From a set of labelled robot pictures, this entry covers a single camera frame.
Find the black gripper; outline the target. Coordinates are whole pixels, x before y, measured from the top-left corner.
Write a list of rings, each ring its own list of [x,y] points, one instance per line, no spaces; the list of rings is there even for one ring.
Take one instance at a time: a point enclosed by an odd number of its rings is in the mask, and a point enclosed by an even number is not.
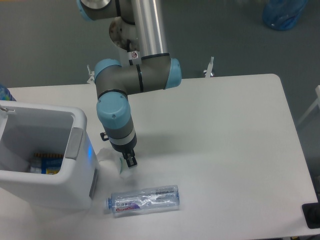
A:
[[[104,142],[109,141],[111,146],[118,152],[116,159],[119,163],[123,162],[124,157],[129,168],[133,168],[138,165],[134,152],[134,148],[137,144],[136,134],[133,136],[128,135],[122,139],[113,139],[108,137],[105,132],[101,132],[100,137]]]

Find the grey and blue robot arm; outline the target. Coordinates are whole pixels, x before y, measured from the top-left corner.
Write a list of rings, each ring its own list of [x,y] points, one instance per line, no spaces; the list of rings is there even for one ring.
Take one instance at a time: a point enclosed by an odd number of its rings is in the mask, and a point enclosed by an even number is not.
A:
[[[137,135],[128,96],[175,88],[182,82],[177,59],[168,52],[159,0],[78,0],[77,7],[88,21],[119,17],[136,29],[140,63],[129,58],[128,66],[103,59],[94,68],[96,111],[103,140],[122,153],[129,168],[137,165]]]

